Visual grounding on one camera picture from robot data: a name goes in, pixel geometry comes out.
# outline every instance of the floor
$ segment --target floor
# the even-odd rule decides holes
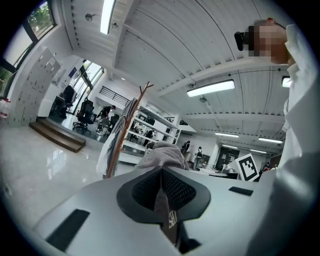
[[[57,116],[55,114],[51,114],[49,115],[49,118],[53,121],[55,121],[56,123],[68,128],[69,130],[72,130],[73,128],[73,123],[74,122],[78,122],[78,118],[75,115],[72,114],[67,114],[66,115],[66,119],[61,118],[60,116]],[[96,133],[97,127],[98,127],[98,123],[94,122],[93,124],[88,124],[88,130],[91,131],[88,132],[84,132],[82,129],[76,128],[74,129],[74,132],[83,135],[87,138],[90,138],[92,140],[98,141],[98,142],[102,142],[105,143],[106,140],[108,139],[108,136],[104,136],[103,134],[105,133],[105,130],[101,133]]]
[[[102,179],[96,173],[96,164],[103,143],[95,140],[87,139],[86,146],[73,153],[27,126],[2,127],[0,145],[4,200],[31,228],[44,214],[79,189]],[[119,163],[116,175],[133,168]]]

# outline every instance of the wooden platform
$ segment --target wooden platform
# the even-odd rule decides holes
[[[72,152],[77,153],[86,145],[85,139],[73,135],[45,119],[31,122],[29,126],[48,140]]]

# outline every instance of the ceiling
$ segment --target ceiling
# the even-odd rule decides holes
[[[284,139],[282,87],[286,66],[274,66],[239,51],[234,33],[255,20],[292,21],[266,0],[117,0],[110,33],[100,32],[103,0],[62,1],[67,33],[75,54],[97,63],[134,86],[154,84],[152,95],[174,108],[200,133],[240,134],[221,142],[241,148],[281,152]],[[91,22],[85,15],[97,14]],[[189,98],[188,90],[233,79],[235,89]]]

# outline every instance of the gray cloth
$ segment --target gray cloth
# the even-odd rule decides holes
[[[153,150],[141,159],[135,169],[153,166],[168,166],[189,170],[188,163],[181,154],[180,149],[176,145],[165,141],[157,141],[153,146]]]
[[[117,147],[118,142],[120,140],[122,131],[124,130],[125,125],[126,125],[124,117],[126,119],[128,119],[129,116],[132,114],[132,112],[135,111],[136,101],[137,101],[137,99],[133,98],[131,100],[131,102],[128,105],[125,106],[125,108],[123,109],[123,111],[121,113],[121,116],[120,116],[119,120],[116,122],[116,124],[114,125],[114,128],[112,129],[112,132],[111,132],[111,134],[114,134],[114,139],[110,142],[110,145],[109,145],[108,150],[107,150],[107,156],[106,156],[107,157],[107,168],[105,170],[105,173],[107,174],[108,173],[108,169],[109,169],[110,164],[111,164],[111,161],[112,161],[112,158],[113,158],[114,154],[117,154],[116,160],[115,160],[114,165],[113,165],[111,177],[114,176],[115,170],[116,170],[116,166],[118,164],[119,152],[116,152],[116,147]]]

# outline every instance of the black mesh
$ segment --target black mesh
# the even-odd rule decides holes
[[[132,188],[132,197],[141,206],[154,210],[160,189],[160,170],[140,181]]]
[[[172,209],[179,210],[196,196],[196,190],[176,178],[166,170],[162,170],[162,187],[168,197]]]

